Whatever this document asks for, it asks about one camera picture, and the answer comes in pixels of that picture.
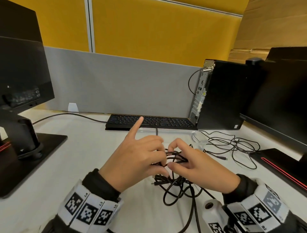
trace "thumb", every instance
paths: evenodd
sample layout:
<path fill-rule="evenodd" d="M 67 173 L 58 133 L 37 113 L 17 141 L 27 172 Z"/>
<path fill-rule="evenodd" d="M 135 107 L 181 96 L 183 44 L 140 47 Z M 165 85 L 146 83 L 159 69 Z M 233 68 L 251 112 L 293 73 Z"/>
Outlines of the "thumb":
<path fill-rule="evenodd" d="M 150 165 L 147 170 L 148 176 L 154 176 L 157 174 L 164 175 L 165 177 L 169 176 L 169 172 L 162 166 L 159 165 Z"/>
<path fill-rule="evenodd" d="M 180 164 L 178 163 L 175 163 L 175 162 L 169 162 L 167 164 L 168 168 L 171 169 L 174 173 L 186 178 L 186 179 L 189 179 L 189 174 L 190 174 L 190 169 L 187 169 L 183 166 L 181 166 Z"/>

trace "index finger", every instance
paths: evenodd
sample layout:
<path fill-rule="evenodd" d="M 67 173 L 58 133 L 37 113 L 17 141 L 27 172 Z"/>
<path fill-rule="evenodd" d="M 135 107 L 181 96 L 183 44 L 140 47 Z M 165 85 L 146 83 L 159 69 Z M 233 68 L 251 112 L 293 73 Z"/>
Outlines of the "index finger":
<path fill-rule="evenodd" d="M 167 151 L 174 151 L 175 148 L 181 149 L 181 151 L 186 155 L 187 151 L 192 149 L 188 144 L 186 144 L 181 138 L 176 138 L 169 144 Z"/>
<path fill-rule="evenodd" d="M 136 135 L 136 133 L 137 133 L 137 131 L 138 131 L 138 129 L 140 128 L 140 126 L 141 126 L 141 124 L 142 124 L 142 122 L 143 122 L 143 120 L 144 120 L 144 117 L 140 117 L 136 122 L 135 122 L 135 124 L 132 126 L 132 128 L 129 130 L 129 133 L 127 134 L 127 136 L 126 137 L 128 137 L 128 138 L 135 138 L 135 135 Z"/>

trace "monitor stand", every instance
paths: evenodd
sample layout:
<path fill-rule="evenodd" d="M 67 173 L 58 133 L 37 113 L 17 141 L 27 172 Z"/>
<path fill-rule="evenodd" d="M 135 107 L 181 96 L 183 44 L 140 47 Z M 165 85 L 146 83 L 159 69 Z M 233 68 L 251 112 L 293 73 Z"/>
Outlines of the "monitor stand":
<path fill-rule="evenodd" d="M 250 153 L 250 156 L 307 197 L 307 154 L 297 161 L 273 148 Z"/>
<path fill-rule="evenodd" d="M 35 133 L 31 121 L 0 109 L 0 198 L 9 197 L 67 139 L 65 135 Z"/>

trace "desk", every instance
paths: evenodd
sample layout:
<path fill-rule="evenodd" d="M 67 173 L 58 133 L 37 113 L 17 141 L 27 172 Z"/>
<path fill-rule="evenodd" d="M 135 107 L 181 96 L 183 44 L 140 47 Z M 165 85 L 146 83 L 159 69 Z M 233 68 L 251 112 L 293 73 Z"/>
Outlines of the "desk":
<path fill-rule="evenodd" d="M 21 115 L 34 122 L 55 113 L 57 112 L 30 109 Z M 85 115 L 104 121 L 109 118 L 107 114 Z M 0 230 L 3 233 L 41 232 L 48 220 L 56 214 L 60 202 L 77 180 L 83 179 L 94 168 L 100 168 L 127 134 L 126 131 L 105 131 L 103 123 L 72 115 L 44 120 L 34 128 L 36 132 L 67 135 L 68 140 L 15 193 L 7 199 L 0 200 Z M 223 132 L 255 140 L 260 143 L 262 149 L 275 147 L 296 159 L 300 158 L 299 154 L 248 125 L 243 125 L 239 131 Z M 136 137 L 138 139 L 150 134 L 154 135 L 155 130 L 140 129 Z M 165 147 L 176 137 L 183 138 L 188 144 L 192 143 L 189 134 L 184 132 L 159 130 L 159 135 L 164 138 Z M 307 221 L 306 197 L 261 165 L 257 164 L 257 170 L 248 170 L 238 166 L 230 154 L 225 156 L 229 158 L 227 161 L 216 160 L 235 173 L 258 177 L 265 181 L 286 200 L 294 214 Z M 240 161 L 248 162 L 242 154 L 235 156 Z M 122 193 L 125 204 L 110 227 L 113 231 L 175 233 L 183 228 L 190 213 L 192 200 L 184 196 L 175 205 L 167 207 L 162 201 L 164 191 L 151 185 L 152 181 L 149 177 Z M 220 193 L 210 192 L 222 201 Z M 207 227 L 200 212 L 203 202 L 208 199 L 210 197 L 204 192 L 196 198 L 203 232 L 207 231 Z M 194 217 L 186 232 L 197 232 Z"/>

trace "round hole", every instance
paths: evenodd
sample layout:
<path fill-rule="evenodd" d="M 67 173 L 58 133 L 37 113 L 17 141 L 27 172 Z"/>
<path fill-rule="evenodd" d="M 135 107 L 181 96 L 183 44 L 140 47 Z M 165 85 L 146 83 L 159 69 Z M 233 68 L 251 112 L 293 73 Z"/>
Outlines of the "round hole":
<path fill-rule="evenodd" d="M 206 204 L 205 208 L 208 210 L 208 209 L 211 209 L 213 207 L 213 203 L 212 202 L 209 202 Z"/>

